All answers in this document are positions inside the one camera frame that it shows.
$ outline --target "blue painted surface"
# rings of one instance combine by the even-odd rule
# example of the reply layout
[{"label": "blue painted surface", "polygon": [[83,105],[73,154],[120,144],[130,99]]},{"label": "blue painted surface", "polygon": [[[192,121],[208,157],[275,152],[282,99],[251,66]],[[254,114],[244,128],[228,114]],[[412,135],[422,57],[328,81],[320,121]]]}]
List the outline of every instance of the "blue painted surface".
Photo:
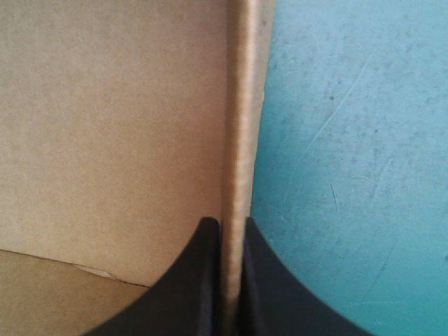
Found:
[{"label": "blue painted surface", "polygon": [[448,1],[277,0],[252,216],[376,335],[448,335]]}]

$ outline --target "cardboard divider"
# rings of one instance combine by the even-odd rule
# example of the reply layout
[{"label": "cardboard divider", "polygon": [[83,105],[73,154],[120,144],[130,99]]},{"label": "cardboard divider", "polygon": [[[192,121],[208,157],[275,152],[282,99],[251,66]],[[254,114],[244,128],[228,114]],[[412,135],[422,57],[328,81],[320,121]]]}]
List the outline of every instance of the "cardboard divider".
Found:
[{"label": "cardboard divider", "polygon": [[273,17],[273,0],[229,0],[220,281],[224,335],[231,335],[235,325]]}]

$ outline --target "black plastic piece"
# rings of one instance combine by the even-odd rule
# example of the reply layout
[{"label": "black plastic piece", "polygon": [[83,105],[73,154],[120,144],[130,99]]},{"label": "black plastic piece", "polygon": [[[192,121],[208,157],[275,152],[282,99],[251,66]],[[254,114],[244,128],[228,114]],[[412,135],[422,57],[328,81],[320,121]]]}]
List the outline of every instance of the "black plastic piece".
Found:
[{"label": "black plastic piece", "polygon": [[368,336],[307,290],[267,245],[252,218],[246,223],[239,334],[241,336]]},{"label": "black plastic piece", "polygon": [[210,336],[218,222],[203,218],[182,254],[136,302],[85,336]]}]

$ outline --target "brown cardboard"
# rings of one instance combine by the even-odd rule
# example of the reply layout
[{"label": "brown cardboard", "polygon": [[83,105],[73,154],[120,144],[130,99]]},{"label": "brown cardboard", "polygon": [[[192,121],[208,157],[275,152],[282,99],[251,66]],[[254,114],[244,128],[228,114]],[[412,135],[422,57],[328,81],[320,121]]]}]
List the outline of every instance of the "brown cardboard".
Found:
[{"label": "brown cardboard", "polygon": [[151,285],[219,217],[225,5],[0,1],[0,249]]},{"label": "brown cardboard", "polygon": [[0,335],[78,336],[145,290],[63,262],[0,251]]},{"label": "brown cardboard", "polygon": [[244,224],[264,97],[273,0],[229,0],[227,121],[223,171],[221,293],[223,335],[231,335],[242,270]]}]

